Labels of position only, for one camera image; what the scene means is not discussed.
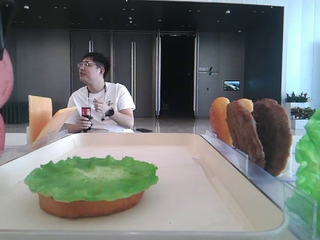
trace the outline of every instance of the white tray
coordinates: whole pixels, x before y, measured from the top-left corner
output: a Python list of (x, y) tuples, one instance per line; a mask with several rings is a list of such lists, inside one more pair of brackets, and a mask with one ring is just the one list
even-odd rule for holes
[[(125, 156), (158, 166), (159, 181), (132, 209), (64, 219), (39, 208), (24, 178), (67, 157)], [(284, 239), (281, 209), (201, 136), (79, 133), (0, 166), (0, 239)]]

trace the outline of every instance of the brown patty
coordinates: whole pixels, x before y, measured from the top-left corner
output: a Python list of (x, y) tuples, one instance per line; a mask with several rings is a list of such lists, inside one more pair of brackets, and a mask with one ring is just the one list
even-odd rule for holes
[(48, 214), (64, 218), (98, 217), (115, 214), (134, 207), (144, 191), (114, 201), (56, 201), (52, 197), (39, 195), (39, 204)]
[(233, 101), (226, 107), (226, 121), (233, 146), (248, 154), (251, 161), (264, 168), (265, 154), (250, 111), (240, 101)]
[(265, 167), (271, 175), (279, 175), (290, 156), (292, 132), (286, 110), (277, 101), (264, 98), (254, 103), (252, 116), (263, 146)]

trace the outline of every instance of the green lettuce model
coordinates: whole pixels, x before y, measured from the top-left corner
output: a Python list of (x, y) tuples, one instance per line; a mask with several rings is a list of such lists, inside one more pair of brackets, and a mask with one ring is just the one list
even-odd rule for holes
[(34, 169), (24, 180), (33, 193), (59, 202), (114, 201), (138, 194), (158, 182), (157, 167), (124, 157), (116, 160), (74, 156), (50, 161)]
[[(296, 144), (295, 160), (300, 163), (296, 173), (296, 185), (318, 202), (320, 209), (320, 110), (310, 118), (305, 126), (306, 133)], [(312, 201), (294, 194), (286, 201), (288, 209), (298, 214), (310, 226), (313, 224), (314, 207)], [(320, 233), (320, 211), (318, 210), (317, 229)]]

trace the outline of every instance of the white t-shirt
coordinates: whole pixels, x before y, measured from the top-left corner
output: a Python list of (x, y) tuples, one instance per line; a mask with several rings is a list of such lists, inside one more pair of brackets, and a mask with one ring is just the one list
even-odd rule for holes
[(128, 89), (119, 83), (111, 83), (106, 82), (106, 92), (103, 89), (98, 93), (89, 93), (88, 98), (88, 90), (87, 87), (84, 86), (74, 93), (69, 98), (67, 107), (76, 107), (77, 111), (65, 121), (66, 124), (76, 124), (79, 116), (81, 116), (81, 108), (82, 107), (90, 107), (91, 108), (91, 123), (93, 124), (91, 128), (95, 128), (97, 126), (114, 126), (117, 125), (115, 121), (113, 121), (110, 117), (104, 116), (102, 113), (95, 111), (94, 99), (105, 101), (114, 111), (121, 111), (123, 109), (132, 109), (135, 110), (135, 103), (128, 91)]

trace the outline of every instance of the black hair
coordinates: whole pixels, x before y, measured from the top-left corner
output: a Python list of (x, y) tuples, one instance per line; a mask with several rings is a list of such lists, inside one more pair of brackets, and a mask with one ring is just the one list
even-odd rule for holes
[(82, 60), (86, 58), (91, 58), (98, 66), (104, 68), (103, 78), (105, 79), (108, 72), (110, 71), (109, 59), (100, 52), (88, 52), (83, 56)]

